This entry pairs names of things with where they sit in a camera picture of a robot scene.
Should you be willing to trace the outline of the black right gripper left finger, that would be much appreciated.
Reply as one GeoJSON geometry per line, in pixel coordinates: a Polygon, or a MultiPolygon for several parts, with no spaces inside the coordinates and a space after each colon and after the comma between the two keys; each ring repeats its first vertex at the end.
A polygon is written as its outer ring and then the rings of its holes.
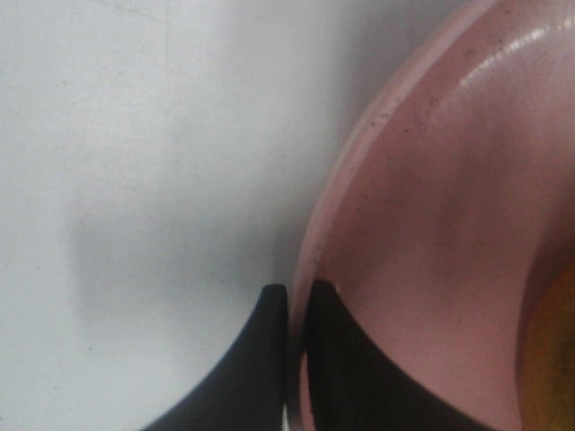
{"type": "Polygon", "coordinates": [[[208,375],[149,430],[280,430],[286,378],[288,294],[261,290],[242,331],[208,375]]]}

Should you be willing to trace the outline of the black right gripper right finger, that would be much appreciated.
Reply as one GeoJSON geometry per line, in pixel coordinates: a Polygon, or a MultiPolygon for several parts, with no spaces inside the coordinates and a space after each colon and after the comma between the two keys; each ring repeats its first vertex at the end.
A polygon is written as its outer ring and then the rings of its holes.
{"type": "Polygon", "coordinates": [[[378,296],[361,312],[315,281],[305,319],[314,429],[515,429],[515,323],[469,295],[378,296]]]}

